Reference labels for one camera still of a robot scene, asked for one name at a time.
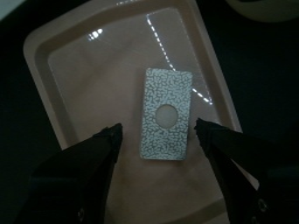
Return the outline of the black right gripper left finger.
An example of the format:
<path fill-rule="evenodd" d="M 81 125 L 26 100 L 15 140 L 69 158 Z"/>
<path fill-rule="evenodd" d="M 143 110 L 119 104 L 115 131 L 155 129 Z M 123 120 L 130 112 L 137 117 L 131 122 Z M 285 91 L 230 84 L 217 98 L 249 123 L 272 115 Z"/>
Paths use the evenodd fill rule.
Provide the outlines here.
<path fill-rule="evenodd" d="M 117 124 L 41 164 L 14 224 L 105 224 L 122 142 L 123 125 Z"/>

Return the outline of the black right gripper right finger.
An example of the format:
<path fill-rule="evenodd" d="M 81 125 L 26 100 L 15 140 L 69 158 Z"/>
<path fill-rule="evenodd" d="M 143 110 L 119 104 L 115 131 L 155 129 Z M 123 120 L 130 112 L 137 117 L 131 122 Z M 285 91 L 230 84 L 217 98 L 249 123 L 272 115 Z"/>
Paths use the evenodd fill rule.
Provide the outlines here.
<path fill-rule="evenodd" d="M 278 143 L 197 121 L 230 224 L 299 224 L 299 123 Z"/>

